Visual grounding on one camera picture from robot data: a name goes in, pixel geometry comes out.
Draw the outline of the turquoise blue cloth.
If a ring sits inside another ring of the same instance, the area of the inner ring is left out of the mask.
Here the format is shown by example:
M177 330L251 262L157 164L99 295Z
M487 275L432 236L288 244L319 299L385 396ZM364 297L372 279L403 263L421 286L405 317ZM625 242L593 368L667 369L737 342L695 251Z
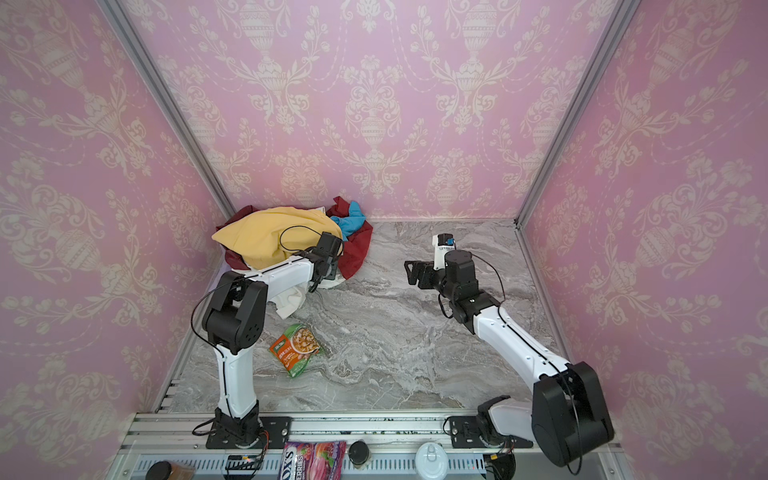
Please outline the turquoise blue cloth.
M330 219L339 227L343 241L357 233L366 222L366 216L357 201L342 202L341 198L338 198L335 213Z

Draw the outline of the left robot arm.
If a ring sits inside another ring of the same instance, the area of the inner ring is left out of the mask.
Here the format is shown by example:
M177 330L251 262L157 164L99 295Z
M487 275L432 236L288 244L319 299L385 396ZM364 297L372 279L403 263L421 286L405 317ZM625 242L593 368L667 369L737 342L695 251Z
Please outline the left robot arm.
M289 417L259 417L254 346L264 330L267 304L294 287L312 292L332 278L342 246L341 239L324 233L316 246L266 269L225 273L210 292L202 330L216 353L220 395L207 433L208 449L281 449L288 440Z

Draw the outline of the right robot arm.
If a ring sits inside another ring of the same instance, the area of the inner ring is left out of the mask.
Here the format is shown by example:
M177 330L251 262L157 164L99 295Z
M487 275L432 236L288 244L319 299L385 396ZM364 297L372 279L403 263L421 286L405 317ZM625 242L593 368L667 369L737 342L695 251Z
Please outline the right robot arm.
M407 261L404 268L409 284L436 291L444 316L490 345L531 392L527 406L507 396L478 406L479 439L490 447L530 441L558 467L612 442L615 429L597 372L552 352L515 322L480 287L477 259L446 250L438 261Z

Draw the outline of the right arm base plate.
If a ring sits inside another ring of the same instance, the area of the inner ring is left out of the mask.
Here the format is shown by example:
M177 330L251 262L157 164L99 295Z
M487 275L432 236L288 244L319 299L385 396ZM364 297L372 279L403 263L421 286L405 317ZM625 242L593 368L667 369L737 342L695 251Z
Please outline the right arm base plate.
M451 437L456 449L496 448L500 450L532 448L534 443L514 435L500 434L491 421L478 414L474 416L450 416L444 422L444 430Z

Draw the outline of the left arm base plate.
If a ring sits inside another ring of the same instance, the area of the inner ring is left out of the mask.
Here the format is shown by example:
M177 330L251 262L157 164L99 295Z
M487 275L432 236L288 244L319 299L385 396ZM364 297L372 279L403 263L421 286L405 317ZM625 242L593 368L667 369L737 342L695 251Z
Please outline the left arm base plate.
M227 433L222 427L217 427L208 436L205 447L209 450L282 450L289 440L292 420L290 416L261 417L256 432L248 434L245 440L237 439L233 433Z

